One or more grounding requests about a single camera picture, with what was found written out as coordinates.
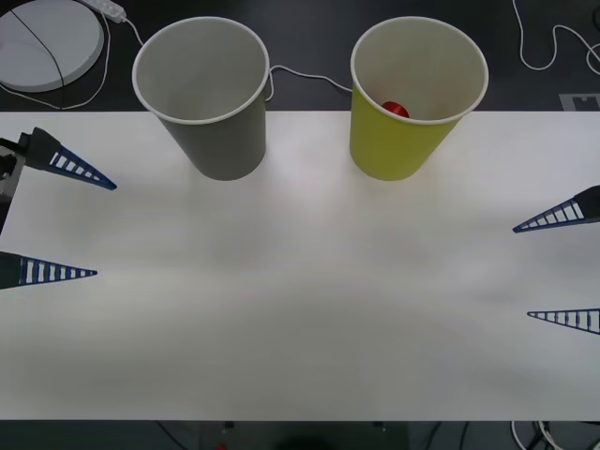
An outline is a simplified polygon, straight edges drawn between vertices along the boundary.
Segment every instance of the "dark floor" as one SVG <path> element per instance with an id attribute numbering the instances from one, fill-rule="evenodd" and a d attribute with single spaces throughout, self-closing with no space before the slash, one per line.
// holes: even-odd
<path id="1" fill-rule="evenodd" d="M 0 15 L 28 0 L 3 0 Z M 353 46 L 369 27 L 398 16 L 426 16 L 450 23 L 481 48 L 489 66 L 489 89 L 480 111 L 562 111 L 560 94 L 600 92 L 598 75 L 585 62 L 586 49 L 560 30 L 555 64 L 545 71 L 527 69 L 518 57 L 519 31 L 512 0 L 118 0 L 146 40 L 169 23 L 195 16 L 220 16 L 252 28 L 264 41 L 271 64 L 327 75 L 349 86 Z M 517 0 L 525 27 L 525 58 L 534 66 L 552 56 L 551 29 L 573 27 L 593 45 L 600 31 L 593 12 L 600 0 Z M 106 83 L 92 103 L 77 111 L 142 111 L 131 85 L 133 60 L 140 44 L 124 23 L 110 23 L 111 58 Z M 67 105 L 90 98 L 104 71 L 106 46 L 92 69 L 67 86 Z M 349 110 L 350 95 L 327 82 L 289 73 L 275 75 L 272 111 Z M 57 91 L 40 99 L 60 103 Z M 600 110 L 582 101 L 582 109 Z M 48 107 L 0 90 L 0 111 L 50 111 Z"/>
<path id="2" fill-rule="evenodd" d="M 435 423 L 236 423 L 226 430 L 219 422 L 165 422 L 187 450 L 423 450 Z M 459 449 L 464 422 L 440 426 L 430 450 Z M 587 449 L 600 439 L 600 427 L 553 422 L 556 444 Z M 408 430 L 409 446 L 404 443 Z M 531 423 L 518 423 L 522 441 L 533 436 Z M 2 422 L 0 449 L 9 450 L 181 450 L 154 422 Z M 464 450 L 518 449 L 507 422 L 472 422 Z"/>

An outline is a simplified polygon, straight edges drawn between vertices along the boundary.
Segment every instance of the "white cable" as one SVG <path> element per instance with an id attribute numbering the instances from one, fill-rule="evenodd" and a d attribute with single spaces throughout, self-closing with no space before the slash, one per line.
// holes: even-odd
<path id="1" fill-rule="evenodd" d="M 94 98 L 96 98 L 96 96 L 102 90 L 102 87 L 104 86 L 104 82 L 106 81 L 106 73 L 108 72 L 108 68 L 109 68 L 109 55 L 110 55 L 110 52 L 111 52 L 111 29 L 109 28 L 109 23 L 106 22 L 106 17 L 104 16 L 104 14 L 101 13 L 101 12 L 99 14 L 100 14 L 100 16 L 102 16 L 102 19 L 104 20 L 104 24 L 106 25 L 106 32 L 107 32 L 107 36 L 108 36 L 108 38 L 107 38 L 107 47 L 106 47 L 106 61 L 104 63 L 104 75 L 102 76 L 102 82 L 100 83 L 100 87 L 97 89 L 97 91 L 94 93 L 94 95 L 91 96 L 84 103 L 80 103 L 78 105 L 66 106 L 65 108 L 63 108 L 63 111 L 65 111 L 65 110 L 74 110 L 75 108 L 80 108 L 81 106 L 87 105 Z M 54 108 L 55 110 L 60 110 L 61 109 L 59 106 L 52 105 L 51 103 L 47 103 L 45 101 L 38 100 L 37 98 L 29 97 L 29 96 L 26 96 L 26 95 L 21 94 L 19 92 L 15 92 L 15 91 L 13 91 L 11 89 L 8 89 L 7 87 L 5 87 L 2 84 L 0 84 L 0 88 L 2 88 L 4 91 L 8 92 L 9 94 L 12 94 L 13 96 L 17 96 L 17 97 L 21 97 L 21 98 L 26 98 L 28 100 L 35 101 L 36 103 L 40 103 L 42 105 L 49 106 L 50 108 Z"/>
<path id="2" fill-rule="evenodd" d="M 521 450 L 527 450 L 525 445 L 523 445 L 523 442 L 521 442 L 521 440 L 518 438 L 514 420 L 510 423 L 510 430 L 513 432 L 513 438 L 515 439 L 515 443 L 517 443 L 518 448 L 520 448 Z"/>
<path id="3" fill-rule="evenodd" d="M 91 96 L 87 101 L 80 103 L 79 105 L 67 106 L 66 108 L 63 108 L 63 110 L 74 110 L 75 108 L 80 108 L 81 106 L 85 106 L 90 103 L 100 93 L 102 87 L 104 86 L 104 82 L 106 81 L 106 73 L 109 71 L 109 55 L 111 52 L 111 29 L 109 28 L 109 23 L 106 22 L 106 17 L 104 14 L 100 12 L 100 15 L 102 16 L 104 24 L 106 25 L 106 33 L 108 36 L 106 43 L 106 61 L 104 62 L 104 75 L 102 75 L 102 82 L 100 83 L 100 87 L 97 89 L 94 95 Z"/>
<path id="4" fill-rule="evenodd" d="M 331 78 L 327 78 L 324 75 L 310 75 L 308 73 L 302 73 L 302 72 L 298 72 L 296 70 L 292 70 L 289 67 L 285 67 L 285 66 L 280 66 L 280 65 L 276 65 L 276 66 L 272 66 L 271 69 L 269 70 L 269 82 L 271 83 L 271 95 L 265 100 L 265 101 L 270 101 L 271 98 L 273 98 L 273 95 L 275 94 L 275 86 L 273 85 L 273 72 L 275 70 L 277 70 L 278 68 L 281 68 L 283 70 L 286 70 L 290 73 L 293 73 L 294 75 L 297 75 L 298 77 L 304 77 L 304 78 L 314 78 L 314 79 L 318 79 L 318 80 L 326 80 L 327 82 L 330 82 L 331 84 L 333 84 L 334 86 L 338 87 L 339 89 L 343 89 L 344 91 L 348 91 L 348 92 L 352 92 L 353 90 L 342 86 L 341 84 L 334 82 Z"/>
<path id="5" fill-rule="evenodd" d="M 588 53 L 585 56 L 585 60 L 588 63 L 588 68 L 590 68 L 590 70 L 593 73 L 595 73 L 596 75 L 600 75 L 600 71 L 593 68 L 592 63 L 590 62 L 590 53 L 591 53 L 596 58 L 596 60 L 598 60 L 598 63 L 600 63 L 600 56 L 598 56 L 598 53 L 596 53 L 594 51 L 594 49 L 596 47 L 600 46 L 600 43 L 595 44 L 594 46 L 590 46 L 590 44 L 588 44 L 588 42 L 573 28 L 569 28 L 568 26 L 564 26 L 564 25 L 560 25 L 560 24 L 554 25 L 552 27 L 552 38 L 554 40 L 554 54 L 552 55 L 552 59 L 550 59 L 550 62 L 542 67 L 534 67 L 534 66 L 528 64 L 525 61 L 525 58 L 523 57 L 523 44 L 524 44 L 525 39 L 524 39 L 524 32 L 523 32 L 523 23 L 521 23 L 521 18 L 518 15 L 517 0 L 513 0 L 513 9 L 515 10 L 515 15 L 517 16 L 518 28 L 519 28 L 520 34 L 521 34 L 518 55 L 521 58 L 521 63 L 523 63 L 525 65 L 525 67 L 530 68 L 531 70 L 546 70 L 547 68 L 549 68 L 550 66 L 552 66 L 554 64 L 554 61 L 556 60 L 556 55 L 559 52 L 559 47 L 558 47 L 557 40 L 556 40 L 556 30 L 558 28 L 561 28 L 563 30 L 570 31 L 571 33 L 573 33 L 575 36 L 577 36 L 579 38 L 579 40 L 583 43 L 583 45 L 585 45 L 587 47 Z"/>
<path id="6" fill-rule="evenodd" d="M 143 40 L 140 37 L 140 33 L 138 33 L 138 29 L 135 27 L 135 25 L 133 24 L 133 22 L 130 21 L 127 17 L 123 19 L 123 22 L 126 22 L 131 28 L 133 28 L 133 32 L 135 33 L 135 37 L 138 39 L 138 42 L 140 42 L 140 45 L 143 46 Z"/>
<path id="7" fill-rule="evenodd" d="M 542 432 L 542 435 L 544 436 L 544 438 L 546 438 L 547 443 L 550 444 L 550 446 L 554 449 L 554 450 L 564 450 L 562 447 L 560 447 L 559 445 L 557 445 L 554 440 L 552 439 L 552 436 L 550 435 L 550 433 L 548 433 L 546 431 L 546 428 L 544 427 L 544 423 L 543 422 L 538 422 L 537 425 L 540 427 L 540 431 Z"/>

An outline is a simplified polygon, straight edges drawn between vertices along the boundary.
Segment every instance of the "cup rim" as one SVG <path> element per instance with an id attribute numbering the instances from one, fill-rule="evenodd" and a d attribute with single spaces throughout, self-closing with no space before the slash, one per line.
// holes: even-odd
<path id="1" fill-rule="evenodd" d="M 467 42 L 469 42 L 472 45 L 472 47 L 475 49 L 475 52 L 479 56 L 480 62 L 482 64 L 483 68 L 484 68 L 484 83 L 483 83 L 481 92 L 479 94 L 479 97 L 477 97 L 477 99 L 471 104 L 471 106 L 469 106 L 469 108 L 467 108 L 463 112 L 459 112 L 458 114 L 452 115 L 450 117 L 446 117 L 444 119 L 436 119 L 436 120 L 418 120 L 418 119 L 410 119 L 410 118 L 407 118 L 407 117 L 402 117 L 400 115 L 394 114 L 393 112 L 387 111 L 383 106 L 377 104 L 367 94 L 367 92 L 365 92 L 365 89 L 363 89 L 363 86 L 361 86 L 360 82 L 358 81 L 358 77 L 356 76 L 356 70 L 354 69 L 354 62 L 355 62 L 355 58 L 356 58 L 356 52 L 360 48 L 360 46 L 363 43 L 363 41 L 366 38 L 368 38 L 368 36 L 371 33 L 373 33 L 375 30 L 377 30 L 378 28 L 380 28 L 382 26 L 385 26 L 385 25 L 387 25 L 389 23 L 394 23 L 394 22 L 408 22 L 408 21 L 430 22 L 430 23 L 436 23 L 438 25 L 442 25 L 443 27 L 448 28 L 448 29 L 452 30 L 453 32 L 458 33 L 459 35 L 461 35 L 462 37 L 464 37 L 467 40 Z M 352 73 L 352 82 L 354 83 L 354 86 L 356 86 L 356 89 L 358 90 L 358 92 L 360 93 L 360 95 L 363 96 L 363 98 L 373 108 L 375 108 L 380 113 L 383 113 L 383 114 L 387 115 L 388 117 L 390 117 L 390 118 L 392 118 L 394 120 L 397 120 L 399 122 L 404 122 L 404 123 L 407 123 L 407 124 L 414 124 L 414 125 L 443 125 L 443 124 L 447 124 L 447 123 L 450 123 L 450 122 L 457 121 L 462 116 L 470 113 L 472 110 L 474 110 L 477 107 L 477 105 L 479 105 L 479 103 L 481 103 L 481 100 L 483 99 L 484 95 L 486 94 L 486 91 L 488 90 L 488 84 L 489 84 L 488 62 L 486 61 L 486 57 L 481 52 L 481 49 L 477 46 L 477 44 L 475 44 L 475 42 L 468 35 L 466 35 L 462 31 L 460 31 L 455 26 L 453 26 L 453 25 L 451 25 L 449 23 L 446 23 L 446 22 L 438 21 L 436 19 L 430 19 L 429 17 L 421 17 L 421 16 L 396 17 L 394 19 L 388 19 L 387 21 L 379 22 L 379 23 L 371 26 L 363 34 L 363 36 L 361 36 L 356 41 L 356 44 L 354 45 L 354 48 L 352 50 L 352 57 L 350 58 L 350 71 Z"/>
<path id="2" fill-rule="evenodd" d="M 234 110 L 232 110 L 230 112 L 227 112 L 227 113 L 222 114 L 222 115 L 218 115 L 217 117 L 211 117 L 209 119 L 178 119 L 176 117 L 170 117 L 169 115 L 156 110 L 154 107 L 152 107 L 143 98 L 142 93 L 140 92 L 140 88 L 138 86 L 138 81 L 137 81 L 138 65 L 140 64 L 140 59 L 141 59 L 142 55 L 149 48 L 149 46 L 156 39 L 158 39 L 161 35 L 163 35 L 164 33 L 166 33 L 168 30 L 170 30 L 172 28 L 175 28 L 175 27 L 181 25 L 182 23 L 200 22 L 200 21 L 212 21 L 212 22 L 225 22 L 225 23 L 229 23 L 229 24 L 232 24 L 234 26 L 237 26 L 238 28 L 241 28 L 241 29 L 245 30 L 252 37 L 254 37 L 256 39 L 256 41 L 259 43 L 259 45 L 260 45 L 260 47 L 262 49 L 262 52 L 264 53 L 264 75 L 262 76 L 261 84 L 257 88 L 256 92 L 248 100 L 246 100 L 246 102 L 242 103 L 240 106 L 238 106 L 237 108 L 235 108 Z M 150 37 L 148 40 L 145 41 L 145 43 L 142 45 L 142 47 L 138 51 L 138 54 L 135 57 L 135 61 L 133 62 L 133 69 L 131 70 L 131 80 L 133 82 L 133 90 L 135 91 L 135 95 L 138 98 L 138 100 L 141 102 L 141 104 L 144 106 L 144 108 L 146 110 L 148 110 L 149 112 L 155 114 L 157 117 L 159 117 L 159 118 L 161 118 L 163 120 L 166 120 L 167 122 L 172 122 L 174 124 L 181 124 L 181 125 L 207 125 L 207 124 L 214 124 L 216 122 L 220 122 L 220 121 L 225 120 L 225 119 L 227 119 L 229 117 L 232 117 L 232 116 L 240 113 L 241 111 L 243 111 L 250 104 L 252 104 L 254 102 L 254 100 L 256 100 L 256 98 L 261 94 L 261 92 L 263 91 L 264 87 L 266 86 L 266 82 L 267 82 L 267 80 L 269 78 L 269 69 L 270 69 L 270 67 L 271 67 L 271 64 L 270 64 L 270 61 L 269 61 L 269 53 L 266 50 L 266 47 L 265 47 L 265 45 L 263 43 L 263 40 L 254 31 L 252 31 L 250 28 L 248 28 L 244 24 L 242 24 L 240 22 L 232 21 L 231 19 L 225 19 L 223 17 L 214 17 L 214 16 L 191 17 L 189 19 L 184 19 L 183 21 L 174 22 L 174 23 L 171 23 L 170 25 L 165 26 L 164 28 L 158 30 L 152 37 Z"/>

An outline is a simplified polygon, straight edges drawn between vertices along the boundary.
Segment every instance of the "paper cup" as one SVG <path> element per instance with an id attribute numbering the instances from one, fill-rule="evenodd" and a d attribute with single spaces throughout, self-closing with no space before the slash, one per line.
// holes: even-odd
<path id="1" fill-rule="evenodd" d="M 477 45 L 424 17 L 381 22 L 352 51 L 351 154 L 366 174 L 400 180 L 415 173 L 488 89 Z M 411 118 L 382 107 L 404 106 Z"/>
<path id="2" fill-rule="evenodd" d="M 269 55 L 252 30 L 228 19 L 198 17 L 148 39 L 132 78 L 142 105 L 198 170 L 233 180 L 263 159 L 268 75 Z"/>

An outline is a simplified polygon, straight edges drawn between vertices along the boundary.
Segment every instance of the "white surface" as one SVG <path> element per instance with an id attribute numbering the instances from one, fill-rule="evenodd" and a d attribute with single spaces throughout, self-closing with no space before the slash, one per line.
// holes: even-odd
<path id="1" fill-rule="evenodd" d="M 23 171 L 0 248 L 97 269 L 0 292 L 0 419 L 598 420 L 600 226 L 513 234 L 599 181 L 595 112 L 477 112 L 413 177 L 348 112 L 270 112 L 203 177 L 150 113 L 2 113 L 119 186 Z"/>
<path id="2" fill-rule="evenodd" d="M 71 0 L 37 0 L 14 8 L 21 20 L 54 55 L 65 84 L 94 65 L 104 32 L 87 7 Z M 9 11 L 0 17 L 0 83 L 22 92 L 62 86 L 52 57 Z"/>

